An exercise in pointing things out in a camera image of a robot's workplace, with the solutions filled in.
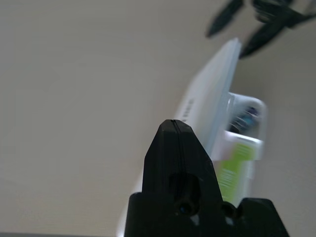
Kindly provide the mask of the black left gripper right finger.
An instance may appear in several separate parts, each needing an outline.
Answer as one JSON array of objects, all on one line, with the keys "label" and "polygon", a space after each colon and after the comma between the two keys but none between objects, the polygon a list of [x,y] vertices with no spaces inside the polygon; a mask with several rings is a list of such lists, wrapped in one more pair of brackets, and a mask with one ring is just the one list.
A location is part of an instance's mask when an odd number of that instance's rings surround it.
[{"label": "black left gripper right finger", "polygon": [[173,121],[180,145],[179,198],[192,205],[223,201],[214,166],[193,129],[180,120]]}]

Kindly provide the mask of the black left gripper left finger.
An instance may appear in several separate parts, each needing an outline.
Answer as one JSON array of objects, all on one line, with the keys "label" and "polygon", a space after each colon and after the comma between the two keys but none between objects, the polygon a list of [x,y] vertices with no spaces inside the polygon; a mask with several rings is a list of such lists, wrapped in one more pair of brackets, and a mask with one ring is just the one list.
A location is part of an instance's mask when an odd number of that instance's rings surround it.
[{"label": "black left gripper left finger", "polygon": [[181,125],[180,120],[167,119],[158,127],[144,159],[143,193],[180,194],[180,178],[184,173],[179,138]]}]

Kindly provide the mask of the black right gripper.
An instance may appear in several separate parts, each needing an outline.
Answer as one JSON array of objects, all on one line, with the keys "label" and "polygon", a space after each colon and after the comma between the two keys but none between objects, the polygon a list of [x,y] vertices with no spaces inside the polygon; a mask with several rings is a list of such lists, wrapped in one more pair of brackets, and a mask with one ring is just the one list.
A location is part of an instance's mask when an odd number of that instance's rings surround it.
[{"label": "black right gripper", "polygon": [[[316,1],[311,0],[304,13],[291,8],[294,0],[253,0],[256,19],[264,24],[243,46],[239,58],[245,58],[272,41],[287,25],[298,25],[316,18]],[[243,8],[242,0],[230,0],[211,20],[206,37],[213,37],[225,29]]]}]

